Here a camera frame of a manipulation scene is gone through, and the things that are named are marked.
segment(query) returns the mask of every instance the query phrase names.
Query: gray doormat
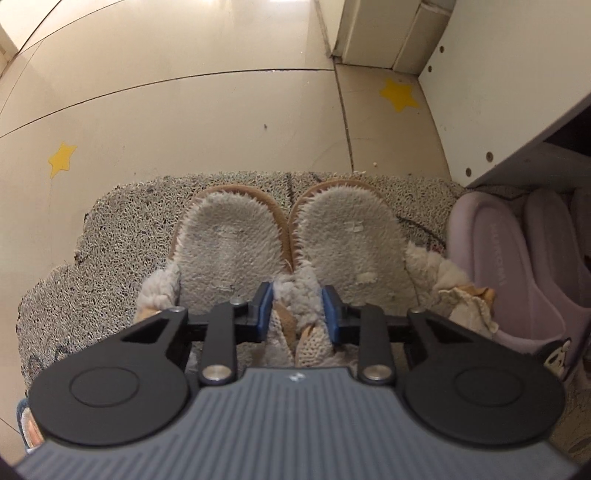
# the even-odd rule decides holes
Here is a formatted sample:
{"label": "gray doormat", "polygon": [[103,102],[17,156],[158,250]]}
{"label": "gray doormat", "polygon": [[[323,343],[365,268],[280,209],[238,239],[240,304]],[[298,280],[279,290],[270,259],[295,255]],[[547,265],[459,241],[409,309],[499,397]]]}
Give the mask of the gray doormat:
{"label": "gray doormat", "polygon": [[[229,183],[271,195],[285,215],[309,187],[333,178],[356,178],[378,189],[417,245],[445,252],[446,222],[466,192],[442,179],[363,174],[220,173],[164,177],[117,187],[85,219],[72,265],[61,265],[22,299],[17,321],[27,388],[54,361],[129,326],[142,280],[164,266],[174,225],[195,192]],[[518,217],[526,192],[484,187],[510,202]],[[569,390],[569,403],[553,439],[576,460],[591,458],[591,398]]]}

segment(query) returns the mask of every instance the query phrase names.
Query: gray fuzzy slipper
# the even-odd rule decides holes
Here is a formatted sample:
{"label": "gray fuzzy slipper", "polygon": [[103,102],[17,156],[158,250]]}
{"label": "gray fuzzy slipper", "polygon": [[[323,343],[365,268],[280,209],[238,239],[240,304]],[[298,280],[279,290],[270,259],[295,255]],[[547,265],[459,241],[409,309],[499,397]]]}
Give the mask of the gray fuzzy slipper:
{"label": "gray fuzzy slipper", "polygon": [[[321,296],[326,285],[345,303],[378,305],[388,314],[404,316],[421,305],[487,338],[497,328],[485,299],[491,292],[468,285],[467,275],[438,253],[408,242],[381,195],[361,181],[333,180],[308,190],[292,208],[289,229],[297,366],[355,370],[356,347],[330,343]],[[401,346],[393,344],[393,351],[403,372]]]}
{"label": "gray fuzzy slipper", "polygon": [[[241,185],[207,189],[180,218],[167,268],[142,284],[136,321],[173,305],[201,314],[231,298],[249,300],[262,282],[281,282],[290,271],[287,220],[272,198]],[[293,363],[275,311],[267,343],[279,350],[271,354],[277,366]],[[196,367],[200,349],[196,344],[188,369]],[[241,372],[264,363],[264,347],[241,344],[237,350]]]}
{"label": "gray fuzzy slipper", "polygon": [[295,282],[307,286],[305,297],[318,318],[299,325],[295,364],[354,368],[356,348],[333,350],[320,289],[333,285],[346,303],[371,303],[405,315],[418,305],[405,266],[407,241],[379,193],[358,180],[333,180],[308,190],[292,208],[289,227]]}

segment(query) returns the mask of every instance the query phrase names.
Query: tile floor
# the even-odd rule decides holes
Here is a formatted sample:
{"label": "tile floor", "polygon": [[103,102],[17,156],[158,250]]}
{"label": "tile floor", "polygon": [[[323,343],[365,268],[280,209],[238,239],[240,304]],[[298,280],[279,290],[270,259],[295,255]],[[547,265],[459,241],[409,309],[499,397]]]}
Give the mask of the tile floor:
{"label": "tile floor", "polygon": [[[310,0],[61,0],[0,78],[0,455],[21,296],[117,184],[231,170],[449,178],[416,78],[335,65]],[[75,145],[69,171],[48,159]]]}

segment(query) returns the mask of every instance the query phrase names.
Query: pink slipper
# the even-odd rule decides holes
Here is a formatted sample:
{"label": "pink slipper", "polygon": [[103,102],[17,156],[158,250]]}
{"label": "pink slipper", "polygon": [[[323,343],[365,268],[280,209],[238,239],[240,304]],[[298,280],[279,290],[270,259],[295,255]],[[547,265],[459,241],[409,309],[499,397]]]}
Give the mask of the pink slipper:
{"label": "pink slipper", "polygon": [[562,316],[536,285],[519,223],[501,200],[481,192],[461,197],[447,226],[447,254],[477,287],[496,291],[495,341],[535,353],[564,339]]}
{"label": "pink slipper", "polygon": [[591,323],[591,273],[585,267],[566,204],[556,192],[536,190],[527,199],[525,231],[535,281],[562,315],[572,345],[572,367],[586,347]]}
{"label": "pink slipper", "polygon": [[591,189],[574,191],[570,214],[579,242],[579,252],[587,269],[591,271]]}

